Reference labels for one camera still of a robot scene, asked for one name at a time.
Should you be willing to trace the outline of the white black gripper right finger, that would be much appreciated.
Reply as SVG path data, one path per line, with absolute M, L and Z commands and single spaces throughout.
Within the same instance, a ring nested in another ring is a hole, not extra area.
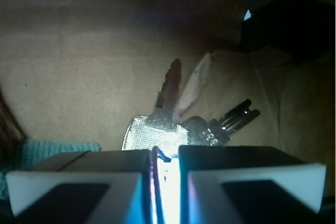
M 273 147 L 181 146 L 181 223 L 323 223 L 327 168 Z

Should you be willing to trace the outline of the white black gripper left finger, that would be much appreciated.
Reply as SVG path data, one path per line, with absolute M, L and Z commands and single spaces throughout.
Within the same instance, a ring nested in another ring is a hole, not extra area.
M 53 156 L 6 175 L 14 223 L 151 223 L 149 150 Z

